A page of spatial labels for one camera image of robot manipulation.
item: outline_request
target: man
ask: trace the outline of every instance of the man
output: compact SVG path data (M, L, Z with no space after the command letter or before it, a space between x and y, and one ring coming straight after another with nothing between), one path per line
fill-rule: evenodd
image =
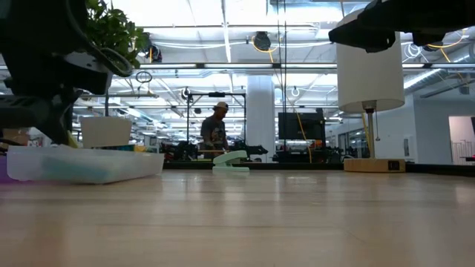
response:
M223 148L229 150L228 141L226 140L226 128L223 122L228 109L228 104L219 102L213 107L213 115L203 121L201 136L204 139L206 150L221 151ZM220 155L220 153L206 153L205 158L212 159Z

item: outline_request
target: t-shirt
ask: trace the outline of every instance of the t-shirt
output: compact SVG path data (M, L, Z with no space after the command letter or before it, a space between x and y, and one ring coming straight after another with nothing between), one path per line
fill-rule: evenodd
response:
M222 149L226 138L226 128L223 121L217 121L212 116L206 118L201 125L201 136L209 137L214 145L212 149Z

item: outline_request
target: white lamp shade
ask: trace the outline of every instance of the white lamp shade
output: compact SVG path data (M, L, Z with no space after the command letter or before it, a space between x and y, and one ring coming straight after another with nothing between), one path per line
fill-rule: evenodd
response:
M356 19L362 10L343 18L339 25ZM363 113L363 102L376 100L376 110L386 111L404 104L401 39L388 50L366 53L365 50L337 44L338 106L348 113Z

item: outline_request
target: table surface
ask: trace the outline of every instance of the table surface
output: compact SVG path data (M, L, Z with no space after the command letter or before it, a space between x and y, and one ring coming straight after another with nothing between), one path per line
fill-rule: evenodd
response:
M110 185L0 185L0 266L471 267L474 181L166 171Z

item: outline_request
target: green leaves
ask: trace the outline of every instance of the green leaves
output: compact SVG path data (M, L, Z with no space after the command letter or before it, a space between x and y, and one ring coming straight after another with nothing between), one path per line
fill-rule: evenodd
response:
M147 44L143 29L136 28L122 10L114 9L112 2L111 9L104 0L87 0L86 7L89 13L86 36L99 48L113 49L140 68L136 57Z

